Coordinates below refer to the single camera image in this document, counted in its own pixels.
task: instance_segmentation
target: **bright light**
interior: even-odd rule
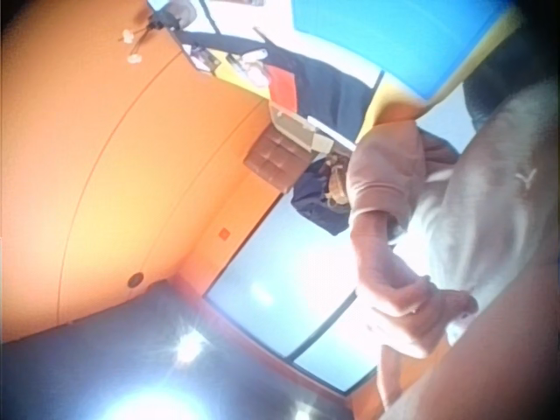
[[[196,330],[181,337],[177,345],[177,361],[191,363],[202,353],[207,340]]]
[[[251,295],[253,295],[253,298],[255,298],[261,305],[272,306],[272,304],[274,304],[274,298],[272,295],[259,283],[251,284]]]
[[[300,410],[296,413],[296,417],[294,418],[294,420],[312,420],[312,417],[307,411]]]
[[[195,404],[184,397],[165,392],[150,392],[125,400],[104,420],[204,420]]]

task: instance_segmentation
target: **blue panel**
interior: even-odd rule
[[[341,391],[348,391],[377,365],[379,343],[366,328],[355,301],[296,364]]]
[[[356,268],[348,231],[331,236],[283,197],[207,298],[277,354],[301,345],[348,297]]]
[[[294,26],[375,63],[430,99],[508,0],[292,0]]]

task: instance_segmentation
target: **orange ceiling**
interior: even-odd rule
[[[173,274],[251,176],[266,102],[193,71],[164,31],[127,63],[117,39],[147,16],[143,0],[39,0],[3,34],[4,340]]]

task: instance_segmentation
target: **person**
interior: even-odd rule
[[[534,418],[523,415],[555,373],[544,345],[557,303],[557,108],[556,80],[522,90],[459,158],[414,121],[359,142],[346,188],[358,299],[386,345],[384,419]],[[392,252],[406,231],[422,236],[430,277]],[[399,398],[398,354],[423,358],[445,333],[451,351]]]

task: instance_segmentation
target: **sleeve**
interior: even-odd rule
[[[414,121],[373,127],[348,166],[350,224],[359,214],[383,211],[406,229],[425,177],[424,145]]]

